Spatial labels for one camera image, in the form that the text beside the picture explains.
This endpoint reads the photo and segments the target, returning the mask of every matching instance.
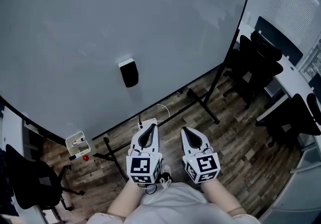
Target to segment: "black office chair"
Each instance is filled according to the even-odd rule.
[[[301,95],[295,94],[292,99],[287,99],[264,119],[256,122],[257,126],[267,127],[272,134],[272,142],[268,144],[268,147],[272,147],[277,140],[291,142],[300,133],[313,136],[321,135],[320,129],[315,124],[317,122],[321,125],[321,112],[315,94],[309,94],[306,102],[313,116]],[[291,128],[284,132],[282,126],[288,124],[291,125]]]
[[[273,76],[283,71],[277,62],[282,57],[280,50],[270,44],[257,31],[251,35],[251,40],[245,36],[240,37],[240,50],[234,49],[227,56],[227,67],[232,71],[225,71],[225,76],[230,76],[236,81],[232,88],[225,91],[223,96],[238,92],[246,102],[245,109],[249,109],[251,101],[258,93],[271,82]],[[249,82],[243,76],[250,72]]]
[[[84,191],[73,191],[61,186],[60,182],[66,169],[64,166],[59,176],[43,161],[28,161],[21,156],[12,146],[6,145],[6,175],[10,186],[13,188],[17,202],[22,209],[28,209],[33,205],[39,205],[41,209],[49,209],[60,201],[66,210],[62,197],[62,191],[83,195]]]

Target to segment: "sneaker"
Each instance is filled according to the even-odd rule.
[[[164,164],[164,165],[162,165],[162,167],[161,167],[161,169],[160,169],[160,173],[163,174],[163,173],[165,173],[165,172],[169,173],[170,176],[172,175],[172,170],[171,170],[171,167],[170,167],[169,164]]]

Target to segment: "wooden floor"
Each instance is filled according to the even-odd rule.
[[[206,75],[189,87],[202,95],[209,88],[214,74]],[[260,217],[287,183],[289,170],[297,164],[300,151],[296,147],[279,144],[268,148],[271,138],[266,128],[255,126],[255,119],[264,112],[263,106],[268,98],[262,93],[249,110],[244,110],[245,102],[238,94],[222,96],[231,85],[232,81],[222,76],[209,100],[209,108],[220,119],[220,124],[214,124],[204,109],[196,104],[159,128],[160,152],[163,153],[164,163],[171,165],[175,182],[194,185],[181,165],[183,152],[180,129],[188,126],[204,133],[219,155],[219,180],[239,199],[249,214]],[[161,104],[166,105],[173,114],[190,101],[183,93],[174,94]],[[167,110],[155,105],[141,115],[141,120],[157,118],[161,121],[167,117]],[[111,147],[117,148],[130,141],[138,131],[137,123],[138,118],[133,118],[108,133]],[[102,138],[94,143],[98,153],[108,152]],[[128,149],[124,148],[115,154],[124,171]],[[68,157],[65,147],[44,140],[43,160],[57,173],[63,165],[71,164],[72,170],[67,172],[66,182],[72,189],[85,191],[84,196],[71,196],[75,207],[72,212],[65,211],[61,205],[57,206],[62,220],[77,223],[96,212],[106,212],[125,185],[114,163],[94,157],[87,162],[80,159],[70,162]]]

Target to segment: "white wall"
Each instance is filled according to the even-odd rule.
[[[306,55],[321,32],[321,0],[248,0],[243,20],[249,25],[264,17]]]
[[[0,0],[0,94],[94,137],[223,62],[245,0]],[[133,58],[126,88],[118,63]]]

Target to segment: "white cable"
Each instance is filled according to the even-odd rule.
[[[169,117],[171,116],[171,114],[170,114],[170,110],[169,110],[165,105],[163,105],[163,104],[159,104],[159,103],[157,103],[157,105],[160,105],[160,106],[165,107],[165,108],[166,108],[166,110],[167,110],[167,112],[169,113]]]

